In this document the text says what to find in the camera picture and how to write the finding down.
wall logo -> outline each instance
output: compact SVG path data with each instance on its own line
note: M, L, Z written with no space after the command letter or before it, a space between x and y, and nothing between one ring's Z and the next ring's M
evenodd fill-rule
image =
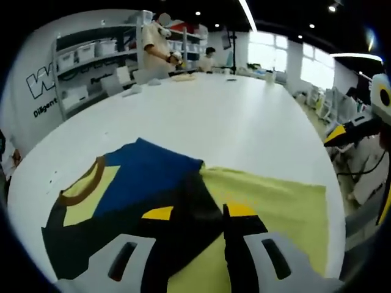
M34 99L43 95L43 89L49 91L56 85L53 79L53 63L48 67L44 66L38 69L37 74L32 74L26 78L27 86Z

white table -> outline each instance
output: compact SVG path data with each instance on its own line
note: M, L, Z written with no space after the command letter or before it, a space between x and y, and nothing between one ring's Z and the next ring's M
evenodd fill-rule
M326 274L338 277L345 250L345 213L329 156L305 113L281 85L237 76L198 74L195 81L163 81L138 95L110 97L46 136L15 171L9 216L31 258L56 281L41 227L61 189L96 156L142 137L203 159L207 167L327 187L329 246Z

person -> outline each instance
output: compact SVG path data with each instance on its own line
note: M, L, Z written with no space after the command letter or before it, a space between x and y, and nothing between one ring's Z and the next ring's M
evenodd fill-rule
M144 46L144 66L146 69L166 67L168 72L174 71L180 62L170 53L167 38L171 36L170 30L161 25L159 19L152 21L142 29L142 42Z
M216 66L213 56L216 50L213 47L207 47L205 56L202 56L198 62L198 68L202 72L212 72L212 67Z
M20 152L16 149L10 140L7 140L0 130L0 163L2 172L5 176L4 192L5 200L8 198L8 189L10 187L11 177L15 169L19 166L22 158Z

black ceiling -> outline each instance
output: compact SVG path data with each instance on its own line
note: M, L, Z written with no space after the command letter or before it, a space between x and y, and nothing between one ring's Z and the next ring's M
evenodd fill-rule
M257 29L287 35L296 42L306 42L317 46L327 52L368 52L366 40L367 30L378 21L387 23L387 19L371 11L372 6L358 6L363 0L344 0L344 6L330 13L328 6L334 0L247 0L250 11L257 24ZM386 0L368 0L369 3L387 2ZM214 24L225 25L236 31L249 31L250 25L241 8L239 0L144 0L125 1L120 5L98 4L81 5L80 2L71 3L61 9L56 3L34 4L29 9L30 14L24 17L29 23L25 29L34 30L52 20L65 15L95 9L136 9L151 10L153 12L167 12L173 19L184 20L189 23L202 23L210 31L218 30ZM380 62L358 59L339 58L338 61L352 70L363 71L371 76L382 71Z

cable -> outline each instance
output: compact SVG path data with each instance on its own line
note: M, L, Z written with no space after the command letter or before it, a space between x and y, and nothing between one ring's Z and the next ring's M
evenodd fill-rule
M378 167L378 165L380 164L381 160L383 160L385 154L386 154L386 151L383 152L379 162L371 170L363 171L363 172L357 172L357 173L337 173L337 176L339 176L339 175L343 175L343 176L348 176L348 175L365 175L365 174L371 173L374 169L376 169Z

